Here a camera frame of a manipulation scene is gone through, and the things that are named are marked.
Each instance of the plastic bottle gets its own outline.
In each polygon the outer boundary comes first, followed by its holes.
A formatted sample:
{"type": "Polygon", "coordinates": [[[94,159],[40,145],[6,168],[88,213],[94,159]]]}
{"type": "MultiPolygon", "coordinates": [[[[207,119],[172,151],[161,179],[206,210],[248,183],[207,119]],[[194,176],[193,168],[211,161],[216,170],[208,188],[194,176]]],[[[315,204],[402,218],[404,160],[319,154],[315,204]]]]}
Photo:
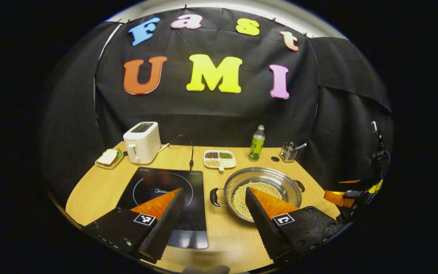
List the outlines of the plastic bottle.
{"type": "Polygon", "coordinates": [[[261,154],[261,149],[265,143],[265,132],[263,131],[265,127],[263,125],[258,126],[257,132],[252,136],[251,148],[249,152],[249,158],[252,160],[258,160],[261,154]]]}

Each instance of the sandwich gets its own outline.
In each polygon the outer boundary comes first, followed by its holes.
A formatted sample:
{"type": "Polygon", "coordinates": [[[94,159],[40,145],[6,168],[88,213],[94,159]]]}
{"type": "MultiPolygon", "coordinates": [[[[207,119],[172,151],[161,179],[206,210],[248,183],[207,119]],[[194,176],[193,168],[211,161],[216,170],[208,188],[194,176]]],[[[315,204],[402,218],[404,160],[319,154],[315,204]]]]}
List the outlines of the sandwich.
{"type": "Polygon", "coordinates": [[[108,149],[106,150],[99,159],[97,159],[96,163],[105,167],[110,167],[116,163],[118,159],[118,151],[116,149],[108,149]]]}

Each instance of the orange letter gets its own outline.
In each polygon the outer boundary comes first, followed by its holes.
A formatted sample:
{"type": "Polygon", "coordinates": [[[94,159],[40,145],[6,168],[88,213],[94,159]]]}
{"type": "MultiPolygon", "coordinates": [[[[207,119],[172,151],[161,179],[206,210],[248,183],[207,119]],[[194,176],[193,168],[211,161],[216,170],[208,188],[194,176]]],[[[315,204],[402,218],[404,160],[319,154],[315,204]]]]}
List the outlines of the orange letter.
{"type": "Polygon", "coordinates": [[[147,94],[155,90],[160,83],[160,76],[162,74],[162,65],[167,58],[165,56],[151,57],[148,62],[151,64],[150,80],[146,84],[138,83],[138,70],[144,63],[143,60],[131,60],[124,64],[125,79],[123,86],[125,90],[132,95],[147,94]]]}
{"type": "Polygon", "coordinates": [[[298,51],[298,47],[294,44],[294,41],[297,41],[297,37],[293,36],[289,31],[280,31],[280,34],[283,35],[283,41],[289,49],[298,51]]]}

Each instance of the divided tray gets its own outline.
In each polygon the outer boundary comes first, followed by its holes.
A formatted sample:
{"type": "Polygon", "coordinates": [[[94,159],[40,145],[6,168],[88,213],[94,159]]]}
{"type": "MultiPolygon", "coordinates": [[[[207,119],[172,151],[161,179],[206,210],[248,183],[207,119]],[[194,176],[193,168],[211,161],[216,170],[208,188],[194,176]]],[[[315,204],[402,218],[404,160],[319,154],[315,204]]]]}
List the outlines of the divided tray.
{"type": "Polygon", "coordinates": [[[236,158],[229,150],[206,150],[204,151],[204,165],[208,168],[217,168],[224,171],[224,168],[236,166],[236,158]]]}

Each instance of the white toaster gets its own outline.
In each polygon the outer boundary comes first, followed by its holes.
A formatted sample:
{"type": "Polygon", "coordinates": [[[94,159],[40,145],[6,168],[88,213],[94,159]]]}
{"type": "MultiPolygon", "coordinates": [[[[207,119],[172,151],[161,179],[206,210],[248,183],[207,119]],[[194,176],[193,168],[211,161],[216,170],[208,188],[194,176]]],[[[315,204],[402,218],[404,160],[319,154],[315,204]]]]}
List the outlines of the white toaster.
{"type": "Polygon", "coordinates": [[[129,160],[135,164],[149,164],[162,146],[157,122],[141,122],[123,135],[129,160]]]}

